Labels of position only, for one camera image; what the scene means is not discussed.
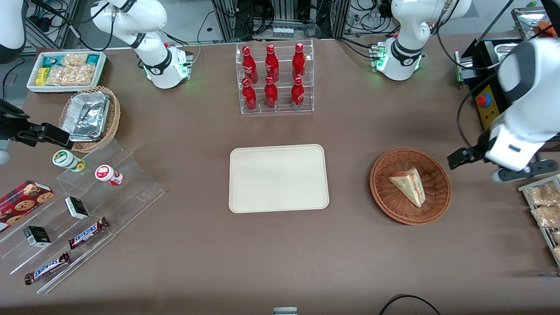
wicker basket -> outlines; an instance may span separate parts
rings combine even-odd
[[[389,180],[396,172],[416,167],[422,180],[426,201],[416,207]],[[409,224],[428,224],[439,219],[451,202],[451,183],[441,165],[420,150],[399,148],[383,153],[370,173],[370,188],[375,201],[393,219]]]
[[[107,122],[105,123],[105,130],[103,138],[97,142],[74,142],[74,146],[72,150],[79,151],[83,153],[89,153],[93,151],[95,148],[101,146],[104,143],[108,143],[115,137],[116,130],[119,128],[119,119],[120,119],[120,105],[119,100],[116,99],[115,94],[111,92],[111,90],[107,89],[103,86],[96,86],[92,87],[83,91],[78,92],[79,94],[86,94],[86,93],[93,93],[93,92],[104,92],[109,94],[111,97],[111,103],[109,105],[109,113],[107,115]],[[66,102],[66,106],[62,110],[62,115],[60,115],[60,119],[58,120],[58,127],[62,127],[62,123],[64,122],[64,118],[66,117],[66,111],[68,110],[68,106],[70,105],[70,100]]]

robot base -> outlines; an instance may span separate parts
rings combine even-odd
[[[381,72],[391,80],[404,81],[410,78],[414,71],[418,69],[422,56],[418,57],[415,64],[403,66],[391,52],[391,45],[394,41],[394,38],[380,41],[375,51],[370,49],[370,57],[379,58],[379,60],[371,61],[371,68],[374,72]]]
[[[160,89],[170,89],[184,80],[189,80],[193,68],[192,54],[187,55],[184,50],[176,47],[168,47],[167,49],[171,52],[171,63],[164,69],[162,74],[154,75],[149,73],[146,67],[144,67],[148,79]]]

coca-cola bottle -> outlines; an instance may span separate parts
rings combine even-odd
[[[271,76],[275,83],[278,82],[280,80],[280,68],[273,44],[267,45],[267,58],[264,64],[267,67],[267,76]]]
[[[301,85],[302,78],[296,77],[292,86],[292,109],[300,110],[304,107],[304,93],[305,89]]]
[[[267,107],[275,109],[278,105],[278,89],[274,84],[272,76],[267,77],[267,85],[264,87],[264,95],[267,98]]]
[[[296,77],[303,77],[305,74],[305,55],[304,55],[304,45],[302,43],[296,44],[296,53],[293,55],[292,59],[292,76],[295,80]]]
[[[251,81],[248,78],[243,78],[241,81],[243,84],[243,89],[241,93],[243,94],[243,102],[245,103],[245,107],[250,112],[256,111],[256,93],[253,87],[251,86]]]
[[[245,77],[251,80],[252,84],[259,82],[259,75],[256,74],[255,58],[251,55],[251,49],[248,46],[242,48],[243,51],[243,72]]]

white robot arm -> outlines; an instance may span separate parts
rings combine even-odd
[[[94,18],[95,25],[134,49],[155,86],[170,89],[190,78],[186,53],[167,47],[155,33],[167,23],[167,13],[159,1],[98,1],[91,7],[91,15],[108,2],[112,5]]]
[[[449,10],[455,3],[453,12]],[[411,77],[420,62],[422,49],[430,38],[427,22],[455,20],[470,8],[472,0],[393,0],[391,12],[400,23],[396,39],[378,43],[381,48],[376,69],[389,79],[403,81]]]

table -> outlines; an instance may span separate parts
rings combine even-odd
[[[474,35],[443,38],[455,51]],[[455,114],[467,90],[437,40],[404,82],[372,73],[366,58],[334,40],[314,43],[315,112],[289,117],[241,116],[232,44],[204,46],[193,79],[171,90],[146,79],[134,51],[107,50],[104,85],[122,106],[116,137],[169,191],[48,295],[0,266],[1,313],[271,314],[293,305],[302,315],[373,314],[410,293],[443,314],[557,314],[558,280],[536,277],[554,271],[554,261],[515,189],[524,182],[492,183],[493,165],[445,166],[451,206],[426,226],[395,222],[371,196],[368,175],[384,151],[415,147],[446,165],[462,145]],[[29,93],[24,109],[34,122],[56,123],[67,99]],[[475,139],[473,108],[463,121]],[[325,149],[326,209],[228,209],[233,149],[305,143]],[[13,161],[0,166],[2,194],[62,172],[50,161],[55,146],[10,150]]]

